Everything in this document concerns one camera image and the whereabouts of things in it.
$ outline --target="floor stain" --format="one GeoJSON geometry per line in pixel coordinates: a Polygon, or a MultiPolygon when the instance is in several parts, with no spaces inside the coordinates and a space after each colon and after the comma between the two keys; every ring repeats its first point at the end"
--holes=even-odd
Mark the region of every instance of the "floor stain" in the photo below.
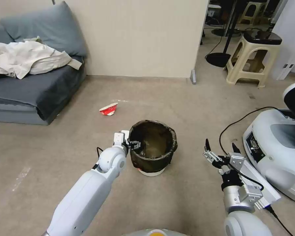
{"type": "Polygon", "coordinates": [[[256,97],[252,93],[247,93],[250,99],[256,99],[256,97]]]}

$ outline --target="gray sofa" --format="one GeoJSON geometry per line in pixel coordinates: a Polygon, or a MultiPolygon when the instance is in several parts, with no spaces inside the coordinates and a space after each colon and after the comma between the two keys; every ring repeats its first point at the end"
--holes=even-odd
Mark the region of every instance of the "gray sofa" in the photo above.
{"type": "Polygon", "coordinates": [[[49,125],[85,78],[86,48],[65,2],[49,9],[0,20],[0,42],[40,36],[43,43],[82,62],[79,70],[64,66],[22,80],[0,75],[0,122],[49,125]]]}

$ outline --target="beige wall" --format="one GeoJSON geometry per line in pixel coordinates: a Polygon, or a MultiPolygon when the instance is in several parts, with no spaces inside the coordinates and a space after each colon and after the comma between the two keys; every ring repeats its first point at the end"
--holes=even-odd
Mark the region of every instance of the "beige wall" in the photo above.
{"type": "Polygon", "coordinates": [[[51,0],[0,0],[0,19],[48,6],[52,6],[51,0]]]}
{"type": "MultiPolygon", "coordinates": [[[[208,0],[66,2],[88,46],[88,74],[190,76],[208,0]]],[[[51,0],[0,0],[0,18],[50,5],[51,0]]]]}

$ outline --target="bucket rim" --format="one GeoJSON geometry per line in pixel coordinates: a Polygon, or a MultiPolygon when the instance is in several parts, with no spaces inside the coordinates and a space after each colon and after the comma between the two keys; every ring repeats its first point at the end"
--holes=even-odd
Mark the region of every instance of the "bucket rim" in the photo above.
{"type": "Polygon", "coordinates": [[[137,127],[138,125],[142,124],[142,123],[146,123],[146,122],[152,122],[152,123],[155,123],[155,124],[160,124],[160,125],[163,125],[164,127],[166,127],[167,129],[169,129],[170,133],[171,133],[171,136],[173,138],[173,144],[170,148],[170,150],[168,152],[166,152],[165,154],[161,155],[160,157],[157,157],[157,158],[146,158],[146,157],[143,157],[141,155],[139,155],[138,153],[136,153],[134,150],[131,150],[131,152],[133,152],[135,155],[139,156],[141,159],[143,160],[148,160],[148,161],[157,161],[157,160],[161,160],[161,159],[164,159],[166,158],[167,156],[171,155],[172,153],[174,153],[177,149],[177,136],[176,136],[176,133],[175,131],[169,127],[168,125],[164,124],[163,122],[161,121],[158,121],[158,120],[141,120],[137,123],[135,123],[131,129],[129,130],[129,138],[128,138],[128,141],[130,141],[130,135],[131,135],[131,132],[133,131],[133,128],[137,127]]]}

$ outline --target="black pole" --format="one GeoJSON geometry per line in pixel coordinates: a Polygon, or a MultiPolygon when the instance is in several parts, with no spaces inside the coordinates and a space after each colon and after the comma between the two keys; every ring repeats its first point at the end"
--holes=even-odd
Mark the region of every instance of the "black pole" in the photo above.
{"type": "Polygon", "coordinates": [[[238,21],[238,18],[239,18],[238,6],[235,6],[235,17],[234,17],[234,20],[233,20],[232,28],[230,28],[230,30],[229,30],[227,41],[226,41],[226,44],[225,44],[223,53],[226,53],[226,51],[227,51],[227,48],[228,48],[229,43],[230,43],[230,40],[232,39],[232,35],[234,33],[234,29],[235,29],[236,23],[238,21]]]}
{"type": "Polygon", "coordinates": [[[230,40],[232,39],[232,35],[234,33],[234,29],[236,26],[236,23],[238,21],[238,17],[239,17],[239,1],[236,2],[236,6],[234,8],[234,14],[233,16],[230,16],[233,18],[232,21],[232,26],[229,30],[228,33],[228,37],[227,37],[227,41],[224,47],[224,51],[223,52],[215,52],[215,53],[210,53],[208,55],[206,55],[206,61],[208,63],[210,63],[211,65],[217,66],[217,67],[225,67],[226,63],[228,62],[229,58],[230,58],[230,54],[227,54],[227,48],[229,46],[230,40]]]}

